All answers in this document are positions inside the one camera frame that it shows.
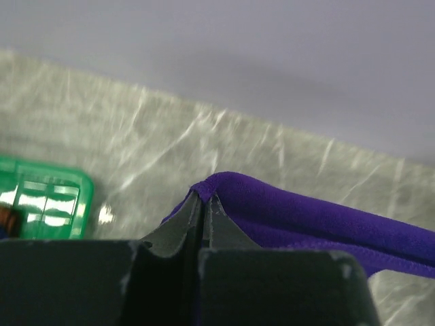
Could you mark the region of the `brown towel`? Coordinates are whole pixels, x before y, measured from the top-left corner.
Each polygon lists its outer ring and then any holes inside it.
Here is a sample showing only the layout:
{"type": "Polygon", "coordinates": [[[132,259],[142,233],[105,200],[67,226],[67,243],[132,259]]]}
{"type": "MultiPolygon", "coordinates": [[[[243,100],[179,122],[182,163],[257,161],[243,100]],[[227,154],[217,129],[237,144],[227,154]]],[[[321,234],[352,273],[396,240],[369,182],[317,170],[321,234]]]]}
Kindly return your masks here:
{"type": "Polygon", "coordinates": [[[15,210],[1,206],[0,208],[1,229],[7,236],[17,237],[20,231],[21,216],[15,210]]]}

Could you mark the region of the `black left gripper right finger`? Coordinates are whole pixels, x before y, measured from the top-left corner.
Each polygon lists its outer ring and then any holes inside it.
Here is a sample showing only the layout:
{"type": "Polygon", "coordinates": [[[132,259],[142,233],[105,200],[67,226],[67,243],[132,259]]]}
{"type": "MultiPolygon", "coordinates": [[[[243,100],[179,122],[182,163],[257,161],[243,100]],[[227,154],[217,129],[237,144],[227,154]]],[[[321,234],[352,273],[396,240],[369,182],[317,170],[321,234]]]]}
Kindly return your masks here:
{"type": "Polygon", "coordinates": [[[353,256],[263,249],[226,214],[218,196],[205,207],[198,277],[198,325],[380,323],[353,256]]]}

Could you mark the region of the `purple towel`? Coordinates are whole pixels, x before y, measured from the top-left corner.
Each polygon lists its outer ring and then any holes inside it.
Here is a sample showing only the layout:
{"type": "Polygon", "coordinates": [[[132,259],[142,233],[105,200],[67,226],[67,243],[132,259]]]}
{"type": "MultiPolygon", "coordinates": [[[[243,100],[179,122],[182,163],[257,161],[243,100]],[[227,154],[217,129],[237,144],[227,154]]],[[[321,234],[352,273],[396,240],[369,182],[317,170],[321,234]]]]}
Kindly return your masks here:
{"type": "Polygon", "coordinates": [[[392,270],[434,277],[434,233],[401,221],[287,192],[235,172],[190,193],[208,208],[202,243],[232,251],[342,251],[368,276],[392,270]]]}

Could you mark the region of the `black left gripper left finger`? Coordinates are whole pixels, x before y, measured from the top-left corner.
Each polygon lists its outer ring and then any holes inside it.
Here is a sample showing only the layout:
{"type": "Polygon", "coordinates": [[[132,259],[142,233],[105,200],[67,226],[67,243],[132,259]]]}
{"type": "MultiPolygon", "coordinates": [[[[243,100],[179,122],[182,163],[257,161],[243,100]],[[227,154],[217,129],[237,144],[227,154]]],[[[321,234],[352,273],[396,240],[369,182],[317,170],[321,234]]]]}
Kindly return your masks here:
{"type": "Polygon", "coordinates": [[[195,325],[204,206],[142,239],[3,240],[2,325],[195,325]]]}

